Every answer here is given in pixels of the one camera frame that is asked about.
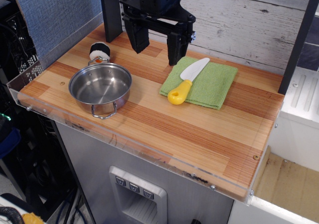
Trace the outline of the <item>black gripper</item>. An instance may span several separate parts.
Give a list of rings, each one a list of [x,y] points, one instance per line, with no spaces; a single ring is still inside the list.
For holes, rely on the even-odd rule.
[[[195,39],[193,23],[196,18],[183,9],[181,0],[120,0],[125,29],[131,46],[136,53],[141,53],[148,45],[149,30],[168,35],[167,50],[169,65],[174,66],[186,55],[188,43]],[[178,33],[166,19],[181,26]]]

